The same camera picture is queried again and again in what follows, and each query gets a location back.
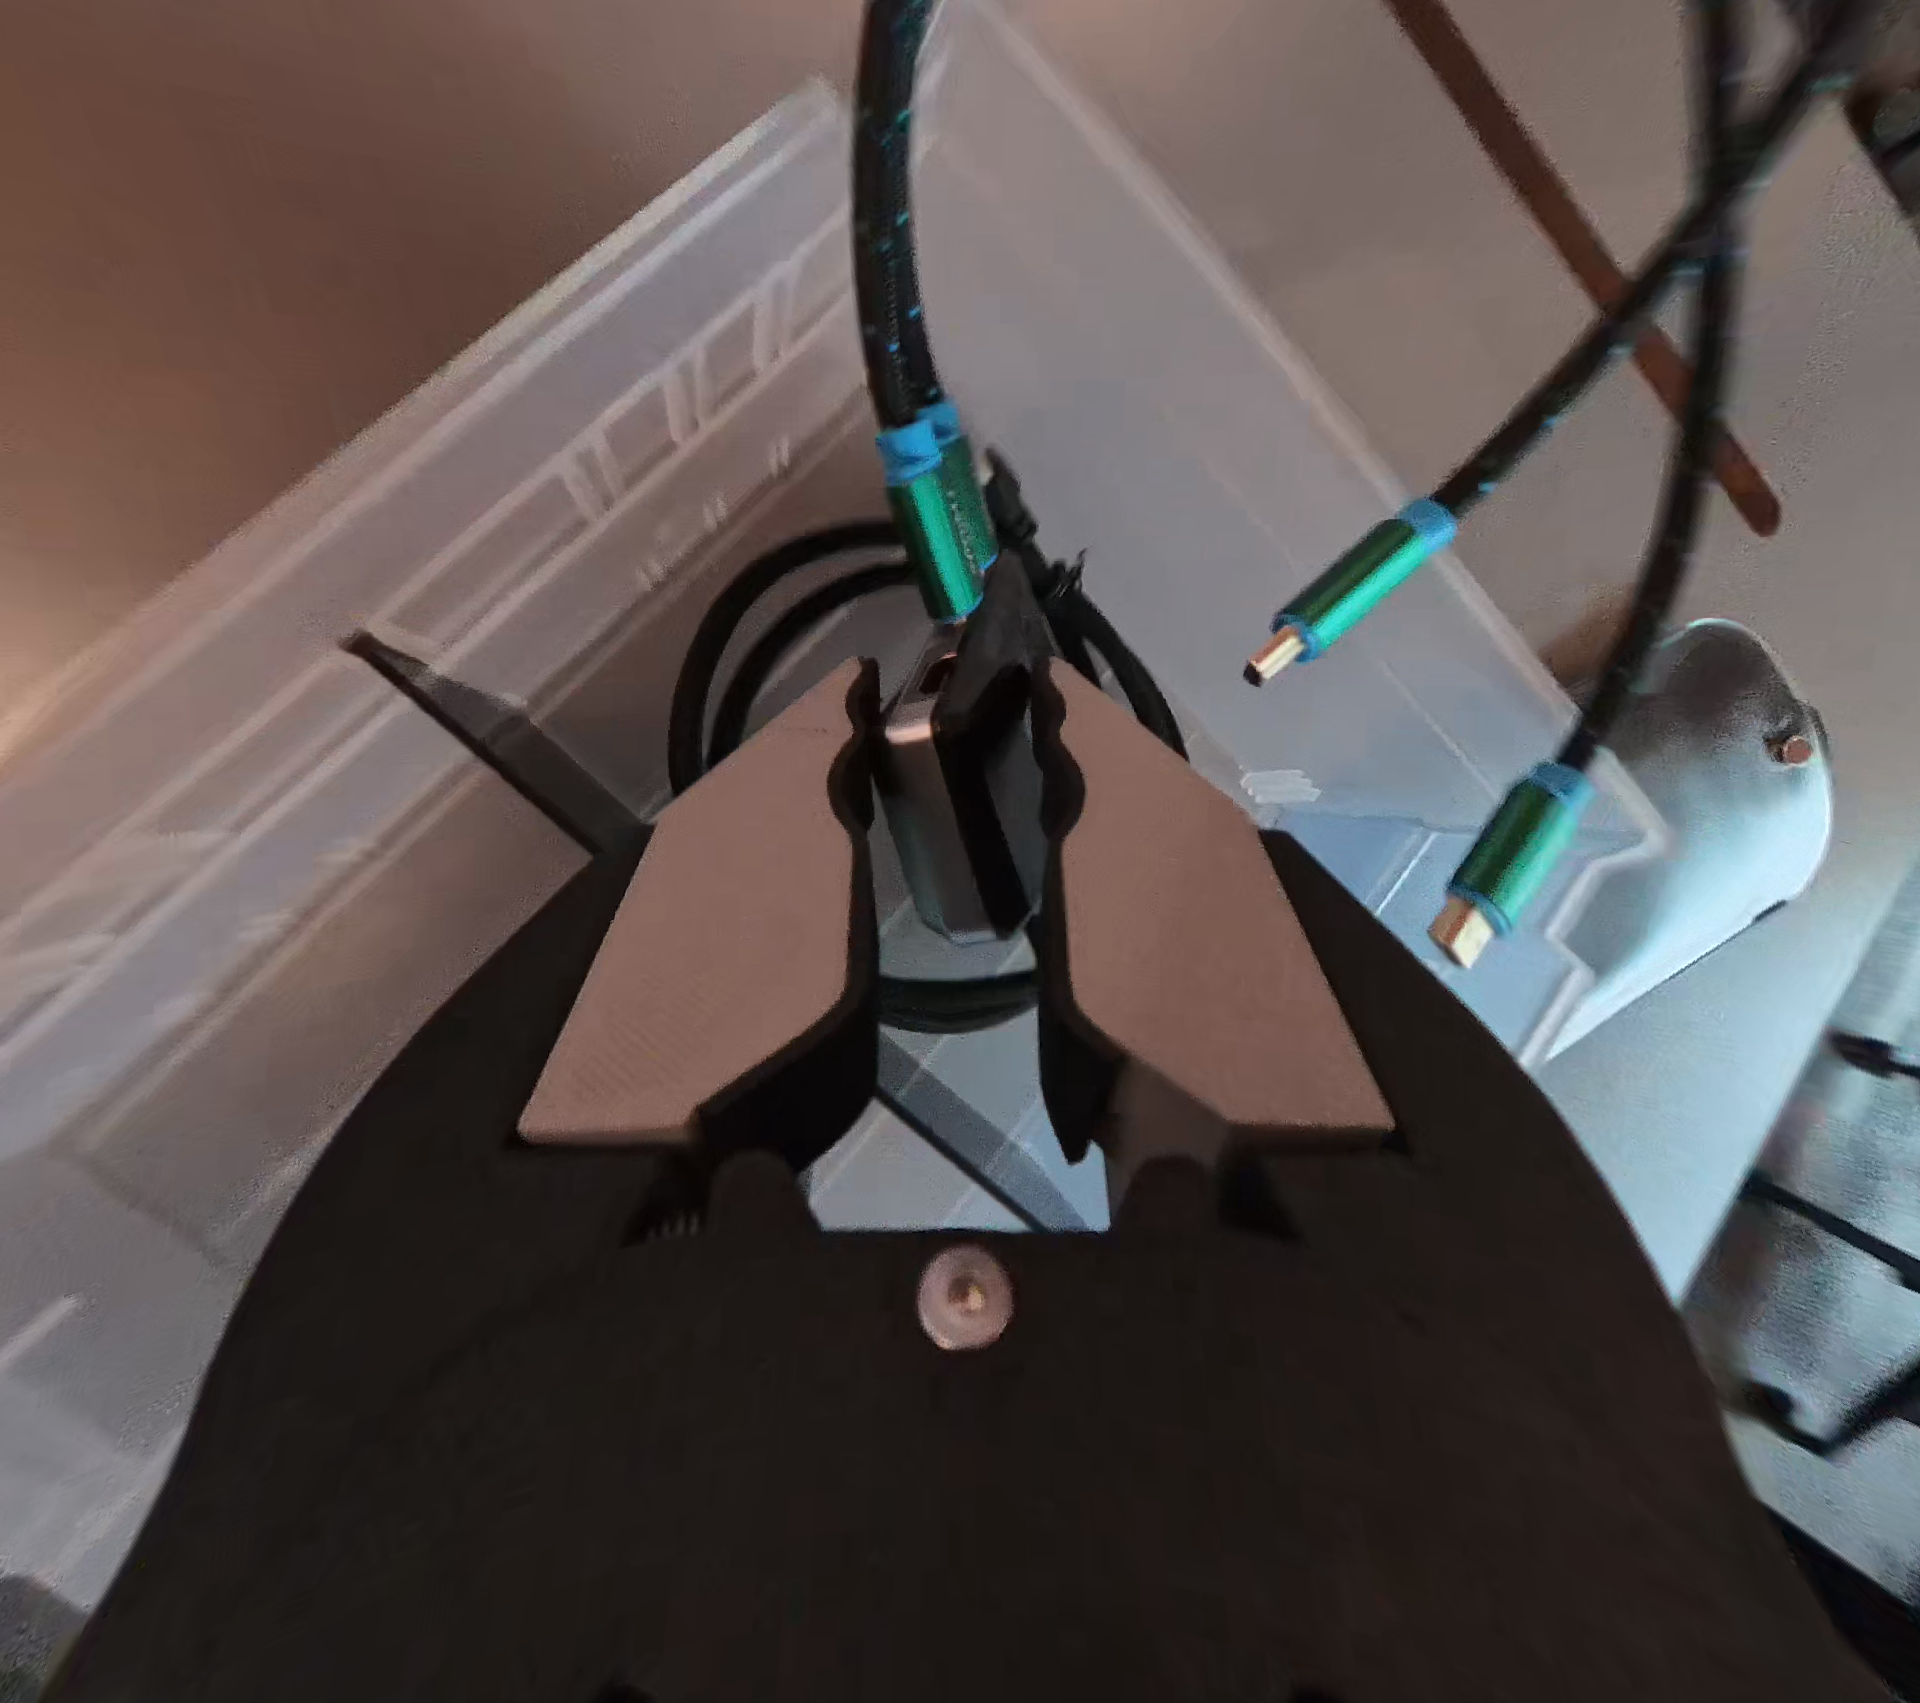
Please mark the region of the brown wooden slat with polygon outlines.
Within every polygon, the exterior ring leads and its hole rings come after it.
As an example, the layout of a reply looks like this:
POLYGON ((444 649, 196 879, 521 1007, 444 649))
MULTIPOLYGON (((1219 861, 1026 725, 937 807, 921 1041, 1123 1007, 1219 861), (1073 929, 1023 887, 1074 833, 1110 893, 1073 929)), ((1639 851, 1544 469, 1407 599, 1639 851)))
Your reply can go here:
MULTIPOLYGON (((1610 307, 1629 285, 1619 259, 1544 148, 1505 98, 1444 0, 1379 2, 1547 239, 1549 249, 1596 309, 1610 307)), ((1633 361, 1648 389, 1668 409, 1670 419, 1679 423, 1691 395, 1693 371, 1658 323, 1642 331, 1642 339, 1635 343, 1633 361)), ((1782 503, 1762 467, 1737 437, 1722 437, 1713 457, 1713 479, 1750 533, 1759 537, 1778 533, 1782 503)))

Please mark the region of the grey metal hub adapter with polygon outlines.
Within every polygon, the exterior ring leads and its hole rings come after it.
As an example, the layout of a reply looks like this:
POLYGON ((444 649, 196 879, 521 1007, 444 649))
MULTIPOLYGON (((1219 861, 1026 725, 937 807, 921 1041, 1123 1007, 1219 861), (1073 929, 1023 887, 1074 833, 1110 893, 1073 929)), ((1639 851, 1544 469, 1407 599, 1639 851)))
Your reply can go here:
POLYGON ((1054 653, 1018 559, 1001 555, 962 623, 938 625, 882 711, 877 789, 922 921, 959 945, 1010 941, 1045 885, 1035 685, 1054 653))

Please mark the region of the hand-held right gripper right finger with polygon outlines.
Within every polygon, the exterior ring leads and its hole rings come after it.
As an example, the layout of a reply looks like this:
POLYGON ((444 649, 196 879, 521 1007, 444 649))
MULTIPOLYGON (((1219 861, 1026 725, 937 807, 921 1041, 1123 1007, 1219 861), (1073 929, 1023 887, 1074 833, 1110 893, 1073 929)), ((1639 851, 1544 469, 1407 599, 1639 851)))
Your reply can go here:
POLYGON ((1038 1077, 1110 1223, 1160 1163, 1229 1199, 1274 1155, 1376 1151, 1395 1115, 1256 823, 1068 663, 1031 687, 1038 1077))

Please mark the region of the clear plastic storage box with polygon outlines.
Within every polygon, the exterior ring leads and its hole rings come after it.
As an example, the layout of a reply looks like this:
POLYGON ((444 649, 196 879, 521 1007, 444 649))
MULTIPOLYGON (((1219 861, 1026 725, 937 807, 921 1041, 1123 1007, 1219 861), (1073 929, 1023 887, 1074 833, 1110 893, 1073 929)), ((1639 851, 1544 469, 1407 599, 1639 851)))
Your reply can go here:
MULTIPOLYGON (((1429 919, 1568 699, 1452 559, 1300 701, 1245 685, 1245 617, 1397 481, 994 0, 946 0, 922 108, 931 331, 972 439, 1047 553, 1086 555, 1196 765, 1541 1067, 1650 803, 1601 771, 1527 923, 1446 965, 1429 919)), ((666 803, 705 603, 878 509, 849 194, 849 108, 805 84, 132 613, 5 757, 5 1575, 99 1599, 294 1189, 581 865, 349 637, 525 709, 630 813, 666 803)))

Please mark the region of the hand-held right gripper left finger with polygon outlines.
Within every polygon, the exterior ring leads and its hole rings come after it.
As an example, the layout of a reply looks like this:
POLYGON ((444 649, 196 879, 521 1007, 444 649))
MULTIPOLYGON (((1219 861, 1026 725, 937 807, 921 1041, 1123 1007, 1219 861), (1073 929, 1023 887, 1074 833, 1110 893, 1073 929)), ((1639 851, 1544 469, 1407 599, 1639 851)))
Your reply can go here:
POLYGON ((518 1139, 715 1165, 835 1149, 878 1085, 875 659, 676 797, 546 1057, 518 1139))

